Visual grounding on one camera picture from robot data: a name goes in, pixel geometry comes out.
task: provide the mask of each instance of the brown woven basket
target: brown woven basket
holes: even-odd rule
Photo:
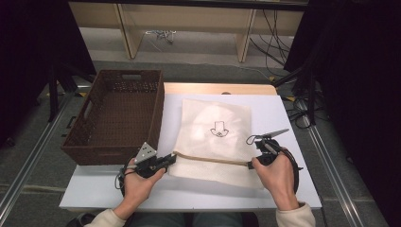
[[[102,70],[62,145],[78,165],[120,165],[157,149],[165,86],[160,70]]]

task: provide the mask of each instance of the white sleeve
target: white sleeve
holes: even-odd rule
[[[278,226],[315,226],[315,217],[307,203],[300,202],[300,208],[290,211],[276,211]]]
[[[119,218],[112,209],[107,209],[96,216],[92,223],[85,227],[122,227],[125,220]]]

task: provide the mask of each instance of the white towel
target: white towel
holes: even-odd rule
[[[253,147],[246,143],[250,135],[250,107],[184,99],[182,123],[174,150],[189,156],[245,163],[254,156]],[[176,164],[170,166],[168,172],[177,177],[263,188],[256,172],[246,166],[177,157]]]

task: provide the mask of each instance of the human hand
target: human hand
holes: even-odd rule
[[[252,158],[253,167],[262,184],[270,191],[277,208],[288,211],[299,208],[294,193],[294,173],[291,161],[282,152],[274,162],[263,166],[256,158]]]
[[[159,169],[153,176],[143,178],[132,169],[126,170],[124,179],[125,196],[124,200],[114,208],[114,213],[121,219],[128,219],[136,208],[145,200],[148,199],[153,186],[165,174],[166,169]]]

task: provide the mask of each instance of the printed arrow symbol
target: printed arrow symbol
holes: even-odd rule
[[[210,129],[210,132],[213,133],[215,136],[224,137],[228,134],[228,130],[224,127],[224,121],[216,121],[215,128]]]

